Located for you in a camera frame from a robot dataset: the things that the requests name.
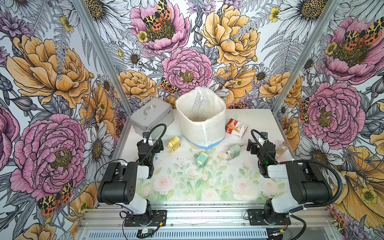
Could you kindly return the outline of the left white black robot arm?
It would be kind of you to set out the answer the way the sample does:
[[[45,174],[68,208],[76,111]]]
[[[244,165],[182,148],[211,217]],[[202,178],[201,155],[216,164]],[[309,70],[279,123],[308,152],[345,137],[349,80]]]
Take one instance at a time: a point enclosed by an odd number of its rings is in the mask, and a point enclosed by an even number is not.
[[[97,190],[98,202],[121,207],[130,223],[147,226],[155,218],[150,201],[136,193],[136,185],[138,180],[152,178],[155,156],[164,150],[162,137],[166,130],[166,124],[158,124],[137,143],[139,158],[135,162],[123,165],[123,159],[118,159],[102,165],[106,171]]]

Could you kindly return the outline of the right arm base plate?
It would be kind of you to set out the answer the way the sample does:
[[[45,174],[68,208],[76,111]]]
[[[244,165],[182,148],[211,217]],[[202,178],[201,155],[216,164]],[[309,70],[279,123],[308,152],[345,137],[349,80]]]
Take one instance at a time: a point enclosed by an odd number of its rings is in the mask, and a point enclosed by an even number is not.
[[[251,226],[289,226],[291,220],[288,215],[265,213],[262,209],[249,209],[247,210],[246,217]]]

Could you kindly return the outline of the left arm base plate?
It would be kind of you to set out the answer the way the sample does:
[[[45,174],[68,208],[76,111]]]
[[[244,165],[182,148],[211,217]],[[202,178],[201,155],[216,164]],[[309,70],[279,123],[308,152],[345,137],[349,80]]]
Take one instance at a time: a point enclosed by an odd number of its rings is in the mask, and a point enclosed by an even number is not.
[[[167,210],[152,210],[143,215],[128,215],[124,227],[164,227],[167,221]]]

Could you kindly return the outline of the grey-green pencil sharpener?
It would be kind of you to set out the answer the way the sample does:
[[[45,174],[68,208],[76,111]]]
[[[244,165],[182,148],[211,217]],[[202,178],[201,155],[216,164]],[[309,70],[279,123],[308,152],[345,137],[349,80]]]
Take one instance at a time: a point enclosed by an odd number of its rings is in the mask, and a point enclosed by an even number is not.
[[[244,145],[233,145],[231,146],[227,151],[226,151],[226,155],[227,155],[227,160],[232,160],[234,158],[237,158],[240,154],[241,154],[241,151],[242,151],[242,147]]]

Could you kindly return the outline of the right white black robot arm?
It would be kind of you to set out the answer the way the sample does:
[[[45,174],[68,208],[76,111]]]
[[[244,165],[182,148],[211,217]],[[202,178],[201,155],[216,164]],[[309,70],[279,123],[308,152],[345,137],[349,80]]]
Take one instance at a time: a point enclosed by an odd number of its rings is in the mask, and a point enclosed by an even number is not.
[[[248,141],[247,150],[258,157],[258,168],[266,179],[283,179],[289,183],[289,191],[268,199],[262,211],[268,225],[276,219],[289,218],[292,213],[308,208],[325,207],[334,203],[342,194],[344,183],[338,171],[316,160],[275,159],[276,145],[266,135],[252,129],[254,139]]]

